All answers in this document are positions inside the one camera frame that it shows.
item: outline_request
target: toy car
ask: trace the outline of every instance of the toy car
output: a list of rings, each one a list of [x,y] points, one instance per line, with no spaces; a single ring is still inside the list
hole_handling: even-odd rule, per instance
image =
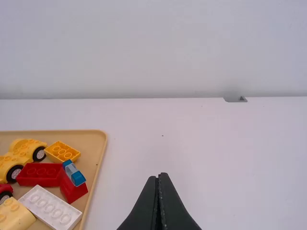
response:
[[[9,184],[0,184],[0,205],[13,196],[13,188]]]
[[[33,139],[17,139],[9,152],[0,156],[0,184],[16,182],[16,177],[27,163],[42,161],[47,143]]]

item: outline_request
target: white lego brick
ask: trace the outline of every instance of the white lego brick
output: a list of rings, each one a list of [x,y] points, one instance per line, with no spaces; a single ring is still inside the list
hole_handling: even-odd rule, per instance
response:
[[[39,185],[32,188],[18,201],[54,230],[71,230],[82,217],[81,211]]]

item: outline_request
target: white wall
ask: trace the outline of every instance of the white wall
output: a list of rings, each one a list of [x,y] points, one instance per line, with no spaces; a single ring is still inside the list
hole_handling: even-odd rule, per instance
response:
[[[305,0],[0,3],[0,98],[307,95]]]

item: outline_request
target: tray rim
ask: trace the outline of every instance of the tray rim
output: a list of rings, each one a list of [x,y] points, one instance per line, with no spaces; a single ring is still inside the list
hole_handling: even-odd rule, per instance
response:
[[[79,230],[83,229],[85,221],[87,219],[87,211],[88,211],[88,209],[90,207],[90,203],[92,201],[94,188],[96,187],[96,181],[97,181],[98,174],[100,172],[101,164],[102,164],[102,161],[103,161],[103,157],[104,157],[105,151],[106,151],[107,133],[103,130],[100,130],[100,129],[41,129],[41,130],[39,130],[39,129],[35,129],[35,130],[28,129],[28,130],[7,130],[7,131],[1,130],[0,131],[0,134],[14,133],[14,132],[84,132],[84,131],[100,133],[100,135],[104,135],[106,137],[106,141],[105,141],[105,143],[102,147],[102,153],[101,153],[101,156],[99,158],[97,170],[96,170],[94,178],[93,178],[93,184],[92,184],[91,190],[89,192],[89,196],[88,196],[88,199],[87,199],[87,202],[86,202],[86,205],[85,205],[85,208],[84,208],[84,212],[83,212],[83,215],[82,215],[82,218],[81,218]]]

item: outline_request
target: white wheel hub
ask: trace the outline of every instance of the white wheel hub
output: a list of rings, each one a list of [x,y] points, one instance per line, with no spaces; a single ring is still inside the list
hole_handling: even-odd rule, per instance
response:
[[[39,160],[42,159],[45,155],[45,151],[42,149],[40,151],[38,151],[36,158],[38,158]]]
[[[4,202],[6,199],[8,199],[8,198],[10,198],[9,195],[5,195],[4,197],[2,197],[2,198],[0,199],[0,205],[3,204],[3,202]]]
[[[15,180],[20,172],[21,172],[21,169],[15,169],[12,173],[12,179]]]

